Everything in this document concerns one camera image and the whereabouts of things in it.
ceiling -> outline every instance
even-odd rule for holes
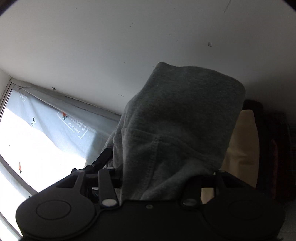
[[[241,81],[296,120],[296,12],[281,0],[18,0],[0,69],[121,114],[158,62]]]

gray sweatpants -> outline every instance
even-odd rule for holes
[[[109,165],[123,165],[120,202],[174,199],[190,177],[218,170],[244,96],[219,72],[157,64],[106,143]]]

gray cloth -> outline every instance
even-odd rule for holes
[[[105,146],[123,167],[123,200],[169,200],[218,170],[242,108],[243,85],[219,72],[159,63]]]

silver screw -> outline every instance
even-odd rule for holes
[[[145,208],[147,208],[147,209],[153,209],[154,207],[153,207],[152,204],[147,204],[147,205],[145,206]]]
[[[197,204],[197,200],[196,199],[193,199],[193,198],[187,198],[183,201],[183,204],[185,206],[189,206],[189,207],[192,207],[192,206],[195,206]]]
[[[115,199],[112,199],[112,198],[107,198],[107,199],[104,199],[102,201],[102,204],[105,206],[105,207],[113,207],[117,204],[117,201]]]

beige garment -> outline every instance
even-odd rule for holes
[[[259,138],[254,113],[242,110],[233,130],[221,169],[256,187],[259,168]],[[201,200],[214,197],[213,188],[202,188]]]

